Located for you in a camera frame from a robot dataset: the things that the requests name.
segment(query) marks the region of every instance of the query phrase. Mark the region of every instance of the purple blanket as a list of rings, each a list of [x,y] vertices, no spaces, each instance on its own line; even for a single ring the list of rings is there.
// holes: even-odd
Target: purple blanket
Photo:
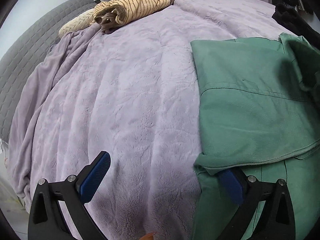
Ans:
[[[86,207],[106,237],[189,239],[201,152],[190,42],[277,39],[289,32],[273,12],[257,0],[176,0],[113,34],[98,24],[66,34],[30,75],[12,122],[8,170],[27,209],[39,179],[78,174],[104,150],[111,167]]]

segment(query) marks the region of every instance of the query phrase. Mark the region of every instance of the pillow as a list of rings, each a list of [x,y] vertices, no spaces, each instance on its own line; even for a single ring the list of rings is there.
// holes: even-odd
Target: pillow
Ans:
[[[5,169],[7,169],[8,153],[9,153],[8,144],[0,138],[0,156],[1,156],[0,176],[2,176],[2,172]]]
[[[77,32],[89,27],[93,21],[93,10],[94,8],[87,10],[63,25],[59,30],[59,38],[62,38],[67,32]]]

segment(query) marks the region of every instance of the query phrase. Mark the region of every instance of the green jacket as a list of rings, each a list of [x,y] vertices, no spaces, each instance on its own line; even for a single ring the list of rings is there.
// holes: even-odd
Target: green jacket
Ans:
[[[303,239],[320,215],[320,52],[285,33],[279,41],[196,40],[191,46],[203,150],[194,164],[202,194],[192,239],[216,239],[236,211],[215,176],[234,166],[262,181],[287,181],[296,239]]]

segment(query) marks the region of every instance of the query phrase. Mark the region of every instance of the orange object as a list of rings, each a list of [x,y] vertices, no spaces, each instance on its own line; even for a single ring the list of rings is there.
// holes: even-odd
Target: orange object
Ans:
[[[155,234],[155,232],[146,234],[145,236],[141,237],[139,240],[153,240],[154,234]]]

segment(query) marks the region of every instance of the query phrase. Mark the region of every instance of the gray quilted headboard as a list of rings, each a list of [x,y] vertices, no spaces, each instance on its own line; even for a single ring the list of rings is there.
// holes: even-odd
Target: gray quilted headboard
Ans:
[[[0,138],[9,141],[10,127],[23,86],[49,47],[59,42],[60,28],[84,11],[93,0],[69,0],[36,21],[0,60]]]

